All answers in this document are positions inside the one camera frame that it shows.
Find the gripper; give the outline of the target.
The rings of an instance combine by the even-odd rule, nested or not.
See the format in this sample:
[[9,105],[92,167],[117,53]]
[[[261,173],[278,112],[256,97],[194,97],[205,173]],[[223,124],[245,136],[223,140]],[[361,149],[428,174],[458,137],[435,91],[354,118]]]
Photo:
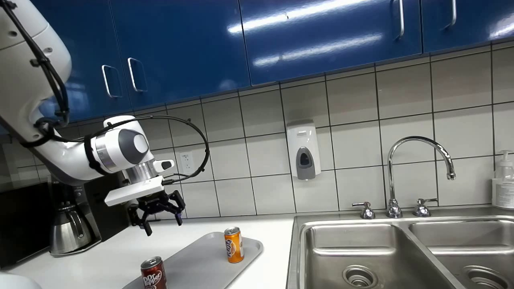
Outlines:
[[[153,231],[148,221],[150,214],[160,212],[171,213],[178,226],[182,226],[182,212],[185,210],[185,201],[178,190],[174,190],[167,195],[165,192],[158,192],[149,196],[143,196],[137,199],[138,205],[131,204],[127,208],[128,217],[132,226],[138,226],[143,229],[147,236],[151,236]],[[139,216],[138,210],[143,211],[143,215]]]

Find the dark red soda can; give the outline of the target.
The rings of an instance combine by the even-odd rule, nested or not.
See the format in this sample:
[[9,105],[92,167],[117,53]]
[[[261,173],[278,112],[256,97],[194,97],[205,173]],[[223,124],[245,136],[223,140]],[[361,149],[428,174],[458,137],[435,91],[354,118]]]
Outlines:
[[165,268],[160,256],[143,261],[140,270],[144,289],[168,289]]

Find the grey plastic tray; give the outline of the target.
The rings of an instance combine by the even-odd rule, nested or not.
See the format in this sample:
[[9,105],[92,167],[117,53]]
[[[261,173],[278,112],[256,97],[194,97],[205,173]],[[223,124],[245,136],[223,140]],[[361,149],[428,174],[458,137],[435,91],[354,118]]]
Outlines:
[[[264,250],[262,242],[243,238],[244,260],[229,263],[224,234],[211,232],[163,260],[168,289],[226,289]],[[139,277],[123,289],[144,289]]]

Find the orange soda can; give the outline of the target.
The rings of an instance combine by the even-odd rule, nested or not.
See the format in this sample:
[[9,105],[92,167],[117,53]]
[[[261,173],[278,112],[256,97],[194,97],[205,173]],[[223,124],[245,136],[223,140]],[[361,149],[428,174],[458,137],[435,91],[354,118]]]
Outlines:
[[224,244],[229,263],[239,263],[244,260],[243,238],[238,227],[230,227],[224,231]]

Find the black coffee maker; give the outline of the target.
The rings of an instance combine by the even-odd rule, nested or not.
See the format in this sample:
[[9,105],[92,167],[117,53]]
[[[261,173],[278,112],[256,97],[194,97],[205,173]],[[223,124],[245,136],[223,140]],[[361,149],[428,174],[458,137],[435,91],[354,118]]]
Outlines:
[[77,205],[85,215],[94,235],[94,240],[90,245],[69,254],[60,256],[51,254],[54,257],[87,251],[102,241],[115,236],[130,225],[124,205],[109,207],[104,202],[110,190],[118,188],[119,177],[117,175],[104,176],[75,187],[61,183],[53,176],[48,176],[47,185],[53,201],[54,216],[60,203],[69,201]]

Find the steel coffee carafe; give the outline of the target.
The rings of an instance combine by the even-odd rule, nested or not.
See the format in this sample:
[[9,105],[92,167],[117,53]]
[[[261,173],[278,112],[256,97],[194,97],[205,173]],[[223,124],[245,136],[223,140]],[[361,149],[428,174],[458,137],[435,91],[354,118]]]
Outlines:
[[69,201],[60,203],[50,229],[50,254],[69,254],[90,245],[93,240],[92,229],[79,207]]

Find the white rounded object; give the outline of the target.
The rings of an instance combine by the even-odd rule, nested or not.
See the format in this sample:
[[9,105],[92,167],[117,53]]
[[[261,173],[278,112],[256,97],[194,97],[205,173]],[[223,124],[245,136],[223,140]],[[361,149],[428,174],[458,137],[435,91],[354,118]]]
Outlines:
[[0,289],[42,289],[31,278],[0,271]]

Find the blue cabinet door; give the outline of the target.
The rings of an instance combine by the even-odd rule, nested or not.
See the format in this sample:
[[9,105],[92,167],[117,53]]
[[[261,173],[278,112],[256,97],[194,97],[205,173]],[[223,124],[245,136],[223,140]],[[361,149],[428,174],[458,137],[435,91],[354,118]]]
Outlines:
[[[109,116],[131,110],[108,0],[31,0],[59,35],[72,69],[67,89],[70,121]],[[102,65],[120,73],[123,97],[110,98]]]
[[449,51],[514,38],[514,0],[457,0],[457,22],[450,0],[421,0],[424,53]]
[[[109,0],[134,110],[251,84],[239,0]],[[132,89],[127,58],[148,91]]]
[[239,0],[253,85],[422,52],[419,0]]

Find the stainless steel double sink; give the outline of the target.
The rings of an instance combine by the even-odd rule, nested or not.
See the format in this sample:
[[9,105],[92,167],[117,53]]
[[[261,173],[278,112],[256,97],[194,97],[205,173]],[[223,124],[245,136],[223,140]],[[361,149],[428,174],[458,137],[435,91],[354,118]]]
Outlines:
[[296,216],[286,289],[514,289],[514,212]]

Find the chrome tap lever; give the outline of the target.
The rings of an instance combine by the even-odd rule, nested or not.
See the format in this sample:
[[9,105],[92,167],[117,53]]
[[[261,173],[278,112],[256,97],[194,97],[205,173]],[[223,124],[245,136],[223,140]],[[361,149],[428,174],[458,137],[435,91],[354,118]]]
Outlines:
[[437,201],[438,201],[438,198],[431,198],[431,199],[419,198],[417,200],[417,205],[414,207],[414,211],[412,212],[412,214],[416,217],[422,217],[422,218],[431,217],[432,214],[430,212],[429,207],[426,205],[426,203],[437,202]]
[[352,203],[353,207],[362,207],[360,217],[363,220],[374,220],[376,218],[374,210],[371,208],[371,203],[368,201],[360,203]]

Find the chrome gooseneck tap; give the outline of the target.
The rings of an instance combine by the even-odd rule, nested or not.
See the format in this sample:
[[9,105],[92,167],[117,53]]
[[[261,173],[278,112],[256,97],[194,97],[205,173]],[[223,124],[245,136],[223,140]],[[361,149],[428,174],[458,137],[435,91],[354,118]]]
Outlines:
[[403,212],[400,208],[400,205],[398,204],[398,201],[396,199],[396,189],[394,184],[394,173],[393,173],[393,157],[396,150],[404,143],[411,142],[411,141],[419,141],[422,143],[426,143],[429,146],[431,146],[434,150],[436,150],[442,157],[443,161],[445,162],[446,169],[447,169],[447,179],[448,180],[455,180],[457,177],[457,174],[455,172],[455,166],[453,164],[453,160],[451,158],[451,155],[448,153],[448,151],[438,142],[424,137],[424,136],[407,136],[404,138],[399,139],[396,141],[393,146],[390,148],[387,156],[387,167],[388,167],[388,183],[389,183],[389,189],[390,189],[390,199],[388,201],[387,206],[387,217],[388,218],[402,218]]

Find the clear pump bottle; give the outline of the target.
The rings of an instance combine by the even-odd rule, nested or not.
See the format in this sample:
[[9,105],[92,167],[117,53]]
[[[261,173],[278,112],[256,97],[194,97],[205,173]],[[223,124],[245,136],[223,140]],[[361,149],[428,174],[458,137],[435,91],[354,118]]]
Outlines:
[[501,150],[502,157],[494,170],[492,179],[492,205],[514,210],[514,161],[509,158],[512,150]]

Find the white wall socket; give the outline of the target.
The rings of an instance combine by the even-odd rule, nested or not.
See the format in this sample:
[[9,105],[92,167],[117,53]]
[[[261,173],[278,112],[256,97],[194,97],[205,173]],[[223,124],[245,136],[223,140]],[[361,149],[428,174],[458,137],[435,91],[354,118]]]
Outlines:
[[182,170],[181,170],[182,174],[192,175],[196,171],[197,166],[195,165],[193,152],[191,152],[191,151],[180,152],[179,160],[182,165]]

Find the white wall soap dispenser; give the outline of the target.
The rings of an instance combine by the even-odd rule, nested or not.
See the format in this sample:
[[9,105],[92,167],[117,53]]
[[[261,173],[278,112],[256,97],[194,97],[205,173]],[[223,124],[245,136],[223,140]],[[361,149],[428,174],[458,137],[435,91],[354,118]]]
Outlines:
[[291,174],[299,180],[314,179],[321,173],[319,145],[313,120],[286,125]]

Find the blue wall cabinet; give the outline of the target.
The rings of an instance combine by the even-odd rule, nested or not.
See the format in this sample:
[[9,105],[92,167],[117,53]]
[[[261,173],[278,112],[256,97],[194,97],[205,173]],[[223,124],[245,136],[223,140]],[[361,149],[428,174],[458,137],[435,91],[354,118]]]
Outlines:
[[514,38],[514,0],[7,0],[67,47],[70,122]]

